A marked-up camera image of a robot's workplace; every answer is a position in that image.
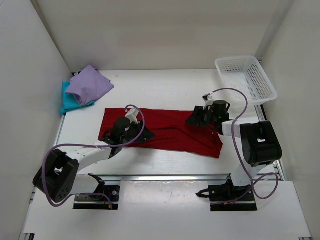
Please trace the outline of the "purple t shirt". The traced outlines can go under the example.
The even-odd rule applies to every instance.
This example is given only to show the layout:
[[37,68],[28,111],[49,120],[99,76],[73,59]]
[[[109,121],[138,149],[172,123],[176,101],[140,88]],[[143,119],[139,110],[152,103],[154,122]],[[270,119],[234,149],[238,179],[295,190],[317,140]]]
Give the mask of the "purple t shirt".
[[70,79],[65,93],[71,94],[80,106],[84,106],[99,100],[114,87],[111,81],[103,76],[96,67],[88,65],[78,75]]

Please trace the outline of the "red t shirt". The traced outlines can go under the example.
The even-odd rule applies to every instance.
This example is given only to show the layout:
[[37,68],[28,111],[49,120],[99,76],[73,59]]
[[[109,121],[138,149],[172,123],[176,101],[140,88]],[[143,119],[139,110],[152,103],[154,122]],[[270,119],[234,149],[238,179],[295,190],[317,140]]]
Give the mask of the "red t shirt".
[[192,126],[185,120],[191,111],[143,108],[146,127],[155,137],[143,143],[133,142],[132,148],[178,151],[219,158],[223,143],[216,131],[206,126]]

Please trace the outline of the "teal t shirt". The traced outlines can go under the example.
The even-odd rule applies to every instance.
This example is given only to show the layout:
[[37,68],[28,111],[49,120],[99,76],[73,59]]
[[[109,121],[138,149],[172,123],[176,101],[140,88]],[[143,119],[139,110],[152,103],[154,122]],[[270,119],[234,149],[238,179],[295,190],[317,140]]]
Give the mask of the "teal t shirt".
[[68,81],[62,82],[62,108],[60,109],[60,114],[63,115],[74,110],[93,106],[95,104],[95,101],[91,101],[85,105],[80,105],[72,94],[66,93],[69,85],[70,83]]

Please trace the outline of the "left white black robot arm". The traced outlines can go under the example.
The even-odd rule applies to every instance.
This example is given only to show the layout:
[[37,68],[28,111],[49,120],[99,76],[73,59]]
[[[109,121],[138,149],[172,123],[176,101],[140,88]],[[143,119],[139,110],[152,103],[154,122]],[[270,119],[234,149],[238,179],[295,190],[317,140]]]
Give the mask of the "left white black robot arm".
[[93,200],[100,200],[105,195],[103,180],[89,173],[79,175],[78,172],[100,161],[115,157],[128,143],[144,143],[153,138],[143,121],[130,121],[127,117],[119,117],[112,128],[106,130],[93,147],[78,147],[68,151],[59,148],[52,150],[35,175],[32,183],[49,199],[59,204],[70,195],[87,194]]

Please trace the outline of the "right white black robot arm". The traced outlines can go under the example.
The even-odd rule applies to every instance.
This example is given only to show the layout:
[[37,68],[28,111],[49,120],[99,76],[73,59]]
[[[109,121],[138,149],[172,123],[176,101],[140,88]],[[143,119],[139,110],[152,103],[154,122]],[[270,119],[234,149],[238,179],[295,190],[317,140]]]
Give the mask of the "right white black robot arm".
[[[205,106],[195,106],[186,124],[194,127],[211,127],[222,136],[232,137],[235,151],[239,157],[239,167],[221,185],[211,185],[198,197],[211,198],[214,204],[234,203],[249,194],[255,193],[259,182],[257,174],[265,167],[282,157],[282,148],[270,121],[243,123],[231,120],[230,104],[225,100],[209,100]],[[242,149],[236,144],[241,140]]]

